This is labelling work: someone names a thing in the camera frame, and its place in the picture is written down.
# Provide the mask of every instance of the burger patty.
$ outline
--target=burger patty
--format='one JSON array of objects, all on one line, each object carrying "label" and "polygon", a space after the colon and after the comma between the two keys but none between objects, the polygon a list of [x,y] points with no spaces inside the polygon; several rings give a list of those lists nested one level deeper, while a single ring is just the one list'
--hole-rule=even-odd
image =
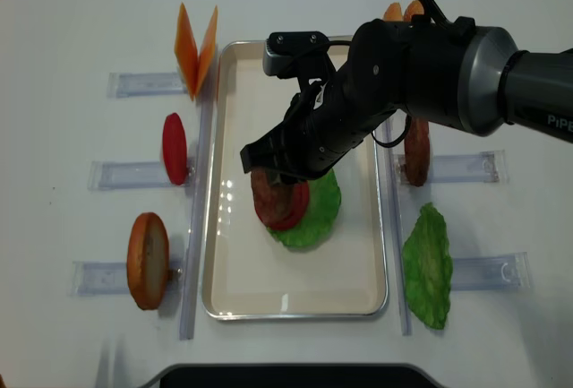
[{"label": "burger patty", "polygon": [[411,185],[422,186],[430,169],[430,129],[428,121],[413,117],[404,139],[406,178]]},{"label": "burger patty", "polygon": [[293,186],[270,186],[264,168],[255,168],[251,172],[251,189],[255,211],[267,227],[283,220],[291,212]]}]

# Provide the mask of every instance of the metal tray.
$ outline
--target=metal tray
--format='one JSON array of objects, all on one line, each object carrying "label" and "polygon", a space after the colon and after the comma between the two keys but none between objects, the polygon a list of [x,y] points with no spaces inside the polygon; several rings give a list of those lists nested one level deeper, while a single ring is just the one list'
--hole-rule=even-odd
[{"label": "metal tray", "polygon": [[[236,42],[219,59],[202,234],[201,295],[220,320],[373,315],[386,304],[378,155],[367,139],[335,167],[342,205],[328,240],[307,252],[276,242],[254,212],[239,151],[279,122],[296,79],[262,71],[264,42]],[[333,47],[336,67],[347,50]]]}]

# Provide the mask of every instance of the lettuce leaf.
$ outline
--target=lettuce leaf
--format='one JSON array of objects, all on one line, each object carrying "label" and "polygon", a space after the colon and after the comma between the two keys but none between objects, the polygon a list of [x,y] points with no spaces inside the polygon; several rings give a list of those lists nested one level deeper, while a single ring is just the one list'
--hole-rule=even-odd
[{"label": "lettuce leaf", "polygon": [[309,180],[310,199],[301,221],[287,231],[269,233],[286,247],[304,249],[318,245],[328,236],[342,201],[334,170],[317,180]]},{"label": "lettuce leaf", "polygon": [[446,221],[432,203],[420,210],[414,230],[404,243],[402,264],[410,310],[428,327],[443,330],[449,312],[453,262]]}]

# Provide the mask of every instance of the tomato slice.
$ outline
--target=tomato slice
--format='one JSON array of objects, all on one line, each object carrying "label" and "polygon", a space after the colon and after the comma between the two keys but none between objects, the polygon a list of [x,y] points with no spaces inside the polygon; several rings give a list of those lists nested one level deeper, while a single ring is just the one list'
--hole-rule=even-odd
[{"label": "tomato slice", "polygon": [[181,118],[172,113],[163,124],[163,162],[169,180],[174,185],[182,185],[187,180],[187,141]]},{"label": "tomato slice", "polygon": [[275,231],[286,231],[298,224],[306,213],[310,195],[311,193],[307,182],[296,184],[293,191],[293,207],[290,213],[283,220],[269,225],[269,228]]}]

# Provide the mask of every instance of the bread slice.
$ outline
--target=bread slice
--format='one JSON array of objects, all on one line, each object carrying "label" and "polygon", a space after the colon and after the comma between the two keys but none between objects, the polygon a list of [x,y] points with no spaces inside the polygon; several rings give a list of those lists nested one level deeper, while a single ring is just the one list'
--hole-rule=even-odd
[{"label": "bread slice", "polygon": [[402,7],[400,3],[389,5],[382,19],[387,22],[402,21]]},{"label": "bread slice", "polygon": [[169,274],[169,240],[161,218],[142,213],[132,227],[127,248],[127,286],[141,310],[159,307]]}]

